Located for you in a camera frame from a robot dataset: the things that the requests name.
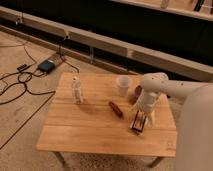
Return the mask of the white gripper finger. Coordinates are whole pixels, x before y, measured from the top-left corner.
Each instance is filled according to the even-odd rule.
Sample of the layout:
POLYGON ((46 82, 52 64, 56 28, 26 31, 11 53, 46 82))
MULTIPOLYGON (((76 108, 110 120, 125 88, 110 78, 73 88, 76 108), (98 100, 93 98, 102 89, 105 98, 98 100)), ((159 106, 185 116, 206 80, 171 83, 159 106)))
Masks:
POLYGON ((150 113, 148 115, 148 125, 149 126, 154 126, 155 125, 155 120, 156 120, 155 111, 153 111, 152 113, 150 113))
POLYGON ((130 113, 131 113, 131 114, 136 114, 138 111, 139 111, 139 109, 138 109, 138 104, 135 103, 135 104, 131 107, 130 113))

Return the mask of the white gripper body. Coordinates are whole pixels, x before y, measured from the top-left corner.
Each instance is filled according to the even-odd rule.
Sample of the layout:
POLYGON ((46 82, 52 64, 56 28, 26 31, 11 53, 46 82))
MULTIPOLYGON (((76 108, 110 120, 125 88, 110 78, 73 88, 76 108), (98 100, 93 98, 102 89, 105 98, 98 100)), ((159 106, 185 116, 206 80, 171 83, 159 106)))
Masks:
POLYGON ((158 97, 158 93, 143 91, 136 102, 137 109, 145 113, 151 113, 158 97))

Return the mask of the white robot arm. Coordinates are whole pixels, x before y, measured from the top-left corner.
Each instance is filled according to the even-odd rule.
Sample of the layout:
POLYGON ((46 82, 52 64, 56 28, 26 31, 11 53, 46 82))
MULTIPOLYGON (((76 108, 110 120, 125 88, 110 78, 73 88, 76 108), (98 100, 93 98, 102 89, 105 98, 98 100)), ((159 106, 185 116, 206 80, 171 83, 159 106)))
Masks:
POLYGON ((160 94, 182 102, 174 171, 213 171, 213 82, 171 80, 163 72, 141 76, 134 107, 150 114, 160 94))

